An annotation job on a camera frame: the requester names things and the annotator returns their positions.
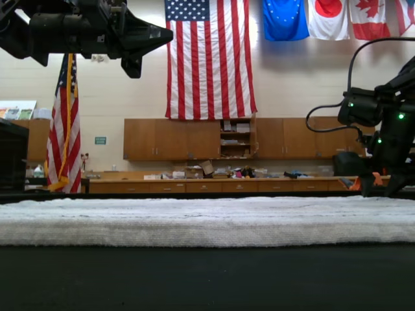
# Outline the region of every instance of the black monitor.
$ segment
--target black monitor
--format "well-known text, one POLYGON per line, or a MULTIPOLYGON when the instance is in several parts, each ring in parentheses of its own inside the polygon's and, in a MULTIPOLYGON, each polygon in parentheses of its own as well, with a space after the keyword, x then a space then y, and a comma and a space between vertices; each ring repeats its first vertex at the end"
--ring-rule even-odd
POLYGON ((23 192, 29 129, 0 118, 0 193, 23 192))

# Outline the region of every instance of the green exit sign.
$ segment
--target green exit sign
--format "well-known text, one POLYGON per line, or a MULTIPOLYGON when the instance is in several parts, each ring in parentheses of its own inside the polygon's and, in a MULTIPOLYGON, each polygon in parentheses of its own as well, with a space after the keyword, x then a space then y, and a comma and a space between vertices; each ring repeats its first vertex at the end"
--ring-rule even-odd
POLYGON ((96 137, 95 144, 106 145, 106 136, 96 137))

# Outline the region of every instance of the white wall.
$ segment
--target white wall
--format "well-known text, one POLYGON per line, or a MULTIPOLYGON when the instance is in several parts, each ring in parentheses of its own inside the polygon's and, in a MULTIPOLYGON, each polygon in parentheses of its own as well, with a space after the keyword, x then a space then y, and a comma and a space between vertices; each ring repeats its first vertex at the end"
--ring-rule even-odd
MULTIPOLYGON (((398 35, 393 1, 387 3, 390 30, 398 35)), ((129 0, 128 4, 137 17, 165 25, 163 0, 129 0)), ((363 43, 311 38, 265 41, 262 0, 250 1, 250 39, 258 117, 304 117, 317 105, 340 102, 351 55, 363 43)), ((371 88, 389 81, 413 56, 414 47, 411 43, 392 42, 367 48, 357 59, 353 85, 371 88)), ((0 100, 37 100, 39 108, 51 108, 61 61, 62 56, 53 55, 49 66, 43 68, 34 60, 15 60, 0 51, 0 100)), ((166 81, 166 47, 144 57, 139 80, 129 79, 119 60, 97 64, 78 57, 82 151, 91 155, 90 168, 109 170, 115 164, 119 170, 162 170, 168 166, 123 160, 124 119, 163 118, 166 81), (108 136, 108 145, 95 146, 93 138, 102 135, 108 136)), ((317 115, 336 114, 337 111, 326 110, 317 115)), ((295 167, 310 166, 297 164, 295 167)), ((293 162, 273 165, 280 168, 293 162)))

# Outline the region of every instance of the american flag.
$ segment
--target american flag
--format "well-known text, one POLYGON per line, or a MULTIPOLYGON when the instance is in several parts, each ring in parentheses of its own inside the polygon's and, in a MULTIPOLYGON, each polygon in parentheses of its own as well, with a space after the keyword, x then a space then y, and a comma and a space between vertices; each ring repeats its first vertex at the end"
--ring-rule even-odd
POLYGON ((165 0, 169 119, 249 117, 252 85, 249 0, 165 0))
POLYGON ((47 141, 45 167, 49 189, 80 192, 81 164, 77 56, 65 54, 47 141))

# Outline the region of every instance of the orange object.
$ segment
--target orange object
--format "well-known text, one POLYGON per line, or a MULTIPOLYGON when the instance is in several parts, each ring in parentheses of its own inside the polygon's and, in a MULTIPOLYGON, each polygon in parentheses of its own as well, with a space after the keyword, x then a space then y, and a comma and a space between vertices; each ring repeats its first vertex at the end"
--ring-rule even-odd
MULTIPOLYGON (((374 172, 373 176, 375 176, 375 181, 373 183, 373 185, 375 186, 382 186, 383 185, 383 181, 382 181, 382 177, 379 173, 374 172)), ((354 191, 360 191, 362 190, 362 184, 361 184, 361 179, 360 177, 358 177, 355 181, 355 183, 353 184, 353 186, 351 186, 349 188, 349 190, 354 190, 354 191)))

